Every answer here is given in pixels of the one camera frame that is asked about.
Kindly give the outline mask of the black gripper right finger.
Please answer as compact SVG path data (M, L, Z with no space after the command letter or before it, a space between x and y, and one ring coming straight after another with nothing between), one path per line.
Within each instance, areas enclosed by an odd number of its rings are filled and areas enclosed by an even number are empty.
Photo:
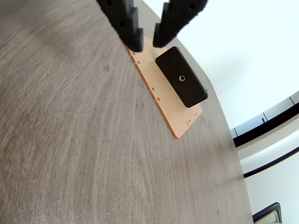
M206 6L207 0L170 0L165 2L161 21L155 25L153 47L163 48L170 43Z

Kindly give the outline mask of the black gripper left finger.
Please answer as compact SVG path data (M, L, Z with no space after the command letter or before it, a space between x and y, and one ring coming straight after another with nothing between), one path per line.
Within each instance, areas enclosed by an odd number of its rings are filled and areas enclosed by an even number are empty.
M133 0L97 0L122 42L133 52L143 51L143 29Z

